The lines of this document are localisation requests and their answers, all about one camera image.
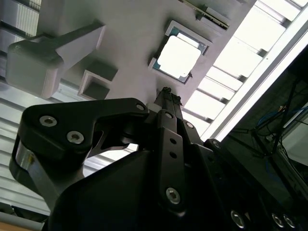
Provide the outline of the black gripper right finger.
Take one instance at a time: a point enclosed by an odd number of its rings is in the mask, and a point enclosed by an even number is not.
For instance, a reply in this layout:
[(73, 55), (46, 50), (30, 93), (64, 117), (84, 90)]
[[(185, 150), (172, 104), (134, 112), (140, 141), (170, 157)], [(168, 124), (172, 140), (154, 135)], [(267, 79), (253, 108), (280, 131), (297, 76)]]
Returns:
[(298, 231), (301, 218), (283, 207), (217, 140), (202, 141), (172, 96), (188, 172), (186, 231)]

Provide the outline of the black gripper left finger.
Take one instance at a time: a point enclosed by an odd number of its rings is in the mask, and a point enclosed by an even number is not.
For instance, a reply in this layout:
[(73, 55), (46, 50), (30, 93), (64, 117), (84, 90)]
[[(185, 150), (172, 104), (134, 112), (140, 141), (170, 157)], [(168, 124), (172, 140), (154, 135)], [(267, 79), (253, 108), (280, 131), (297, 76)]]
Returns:
[(159, 125), (177, 122), (164, 88), (158, 111), (134, 98), (34, 105), (24, 110), (9, 169), (50, 208), (73, 184), (149, 149)]

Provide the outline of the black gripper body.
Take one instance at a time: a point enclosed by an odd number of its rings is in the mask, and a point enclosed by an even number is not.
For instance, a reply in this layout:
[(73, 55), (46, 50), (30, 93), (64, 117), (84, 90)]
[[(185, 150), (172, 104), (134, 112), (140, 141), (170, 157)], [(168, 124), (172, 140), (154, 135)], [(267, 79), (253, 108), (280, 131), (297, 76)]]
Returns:
[(229, 231), (225, 181), (195, 129), (159, 125), (149, 145), (65, 190), (48, 230)]

